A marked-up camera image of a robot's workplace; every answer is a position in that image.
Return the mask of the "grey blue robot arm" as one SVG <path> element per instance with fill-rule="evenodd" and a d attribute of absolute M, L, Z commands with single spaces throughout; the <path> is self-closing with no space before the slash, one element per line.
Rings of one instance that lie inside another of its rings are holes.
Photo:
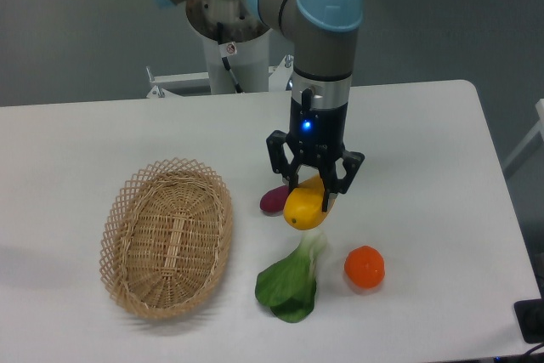
<path fill-rule="evenodd" d="M 300 167 L 315 168 L 327 210 L 347 192 L 364 156 L 343 142 L 363 0 L 155 0 L 185 6 L 201 37 L 213 94 L 269 87 L 268 35 L 294 46 L 290 125 L 266 141 L 273 171 L 291 188 Z"/>

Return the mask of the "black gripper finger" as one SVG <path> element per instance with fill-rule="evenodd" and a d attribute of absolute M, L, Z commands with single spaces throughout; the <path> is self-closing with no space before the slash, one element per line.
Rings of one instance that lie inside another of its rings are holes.
<path fill-rule="evenodd" d="M 326 164 L 325 170 L 321 174 L 324 186 L 321 207 L 323 213 L 332 208 L 332 202 L 338 195 L 348 192 L 364 160 L 364 154 L 344 150 L 336 161 Z"/>
<path fill-rule="evenodd" d="M 301 163 L 297 141 L 281 130 L 275 130 L 266 139 L 272 170 L 280 174 L 288 186 L 289 192 L 298 187 L 298 172 Z"/>

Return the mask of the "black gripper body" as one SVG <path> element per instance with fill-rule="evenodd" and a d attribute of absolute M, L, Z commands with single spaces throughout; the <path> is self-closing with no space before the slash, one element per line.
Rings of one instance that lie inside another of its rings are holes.
<path fill-rule="evenodd" d="M 286 142 L 298 165 L 330 167 L 345 149 L 343 134 L 348 104 L 331 109 L 314 107 L 314 93 L 306 88 L 300 101 L 291 99 Z"/>

